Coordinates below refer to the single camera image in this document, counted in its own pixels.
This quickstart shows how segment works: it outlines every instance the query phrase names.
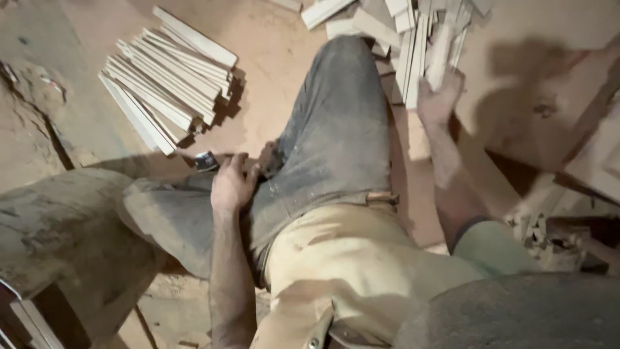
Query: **man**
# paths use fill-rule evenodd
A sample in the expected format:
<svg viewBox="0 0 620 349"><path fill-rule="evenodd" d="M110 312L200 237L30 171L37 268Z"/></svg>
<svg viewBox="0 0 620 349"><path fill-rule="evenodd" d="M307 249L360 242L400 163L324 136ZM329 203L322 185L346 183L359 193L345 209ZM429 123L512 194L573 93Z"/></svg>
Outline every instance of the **man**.
<svg viewBox="0 0 620 349"><path fill-rule="evenodd" d="M452 256L417 248L394 214L383 91L368 47L348 36L317 54L269 179L260 165L245 174L247 154L237 154L215 178L136 182L122 216L210 278L213 348L390 347L406 317L438 294L539 271L468 184L448 133L462 90L463 77L447 71L439 91L420 85L418 104ZM255 284L272 294L259 328Z"/></svg>

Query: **leg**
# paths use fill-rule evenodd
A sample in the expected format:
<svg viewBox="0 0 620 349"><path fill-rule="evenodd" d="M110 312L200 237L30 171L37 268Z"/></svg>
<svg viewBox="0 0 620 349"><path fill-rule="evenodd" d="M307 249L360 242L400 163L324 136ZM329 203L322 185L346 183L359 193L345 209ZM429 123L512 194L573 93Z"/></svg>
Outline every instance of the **leg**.
<svg viewBox="0 0 620 349"><path fill-rule="evenodd" d="M258 269L271 238L297 217L326 204L361 204L366 193L389 190L387 126L383 90L368 47L356 37L325 44L280 137L278 152L285 164L258 185L242 217ZM182 184L138 181L126 190L120 210L134 230L150 235L203 278L210 273L213 224L208 176L197 174Z"/></svg>
<svg viewBox="0 0 620 349"><path fill-rule="evenodd" d="M368 192L390 189L386 108L361 39L338 37L321 48L280 137L284 165L255 196L262 204L250 212L252 248L315 207L361 204Z"/></svg>

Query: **knee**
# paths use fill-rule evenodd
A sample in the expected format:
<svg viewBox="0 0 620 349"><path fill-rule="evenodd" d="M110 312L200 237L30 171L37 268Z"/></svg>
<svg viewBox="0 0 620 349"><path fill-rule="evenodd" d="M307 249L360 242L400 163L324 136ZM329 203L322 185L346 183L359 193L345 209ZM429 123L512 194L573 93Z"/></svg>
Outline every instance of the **knee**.
<svg viewBox="0 0 620 349"><path fill-rule="evenodd" d="M326 53L364 54L370 53L366 42L354 35L340 35L328 41L323 51Z"/></svg>

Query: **stack of wood strips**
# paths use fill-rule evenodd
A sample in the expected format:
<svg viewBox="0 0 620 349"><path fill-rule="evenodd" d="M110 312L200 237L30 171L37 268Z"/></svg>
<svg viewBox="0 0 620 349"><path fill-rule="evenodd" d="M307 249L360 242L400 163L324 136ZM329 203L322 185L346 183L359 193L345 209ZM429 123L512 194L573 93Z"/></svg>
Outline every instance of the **stack of wood strips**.
<svg viewBox="0 0 620 349"><path fill-rule="evenodd" d="M237 56L160 7L163 24L130 43L117 42L99 78L147 146L169 155L211 125L236 83Z"/></svg>
<svg viewBox="0 0 620 349"><path fill-rule="evenodd" d="M456 67L467 27L475 9L486 16L494 0L360 0L352 18L327 21L327 38L361 35L375 39L372 48L381 76L394 74L384 85L393 104L417 107L418 85L426 78L441 87L447 66ZM321 0L301 13L312 29L352 0Z"/></svg>

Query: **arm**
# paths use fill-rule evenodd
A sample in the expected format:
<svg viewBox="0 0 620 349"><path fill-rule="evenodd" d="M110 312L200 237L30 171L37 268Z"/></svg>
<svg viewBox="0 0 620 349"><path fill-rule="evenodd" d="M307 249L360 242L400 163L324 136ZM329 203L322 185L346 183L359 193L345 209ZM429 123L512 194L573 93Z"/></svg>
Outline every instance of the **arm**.
<svg viewBox="0 0 620 349"><path fill-rule="evenodd" d="M448 132L450 115L462 91L462 73L447 71L437 92L433 92L429 83L423 80L418 99L418 114L430 142L435 172L435 205L450 252L458 242L457 234L467 223L489 215L469 185L463 159Z"/></svg>
<svg viewBox="0 0 620 349"><path fill-rule="evenodd" d="M249 348L256 333L254 281L239 232L239 211L252 198L260 166L244 176L246 158L242 153L224 160L213 180L213 349Z"/></svg>

